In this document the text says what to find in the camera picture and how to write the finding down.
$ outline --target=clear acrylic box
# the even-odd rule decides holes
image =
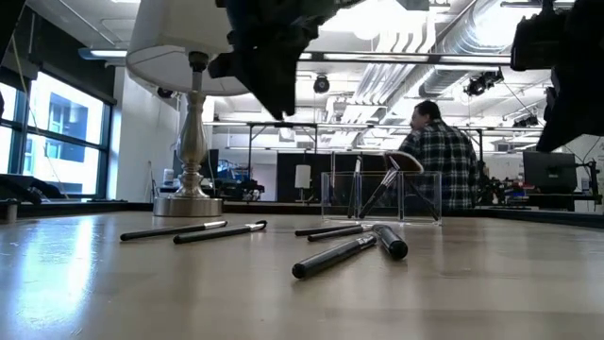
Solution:
[[[386,174],[385,171],[323,173],[323,218],[441,224],[440,173],[398,172],[391,185],[382,188],[381,195],[368,205]]]

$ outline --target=silver lamp stand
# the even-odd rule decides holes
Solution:
[[[210,198],[200,186],[203,177],[199,174],[199,168],[208,155],[208,143],[201,119],[206,101],[206,97],[201,94],[201,79],[208,60],[208,55],[201,52],[189,54],[189,63],[193,69],[193,86],[187,93],[187,118],[176,144],[176,156],[182,162],[183,171],[179,176],[180,188],[173,195],[155,198],[155,216],[211,217],[223,214],[223,200]]]

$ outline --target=lamp shade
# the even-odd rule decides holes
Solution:
[[[189,52],[202,52],[211,59],[228,52],[230,30],[227,12],[214,1],[141,1],[126,56],[127,70],[163,89],[186,93],[193,83]],[[234,77],[212,79],[206,71],[202,92],[238,95],[249,91]]]
[[[309,189],[310,188],[310,165],[296,165],[295,166],[295,185],[296,189]]]

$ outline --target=wooden table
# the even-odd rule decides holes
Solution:
[[[601,339],[604,234],[489,219],[405,226],[406,261],[379,247],[311,280],[292,265],[319,216],[175,246],[123,232],[192,219],[149,212],[20,221],[0,229],[3,339]]]

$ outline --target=plaid shirt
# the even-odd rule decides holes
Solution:
[[[414,156],[425,171],[442,173],[444,211],[474,207],[478,189],[476,153],[461,131],[435,119],[407,136],[399,150]]]

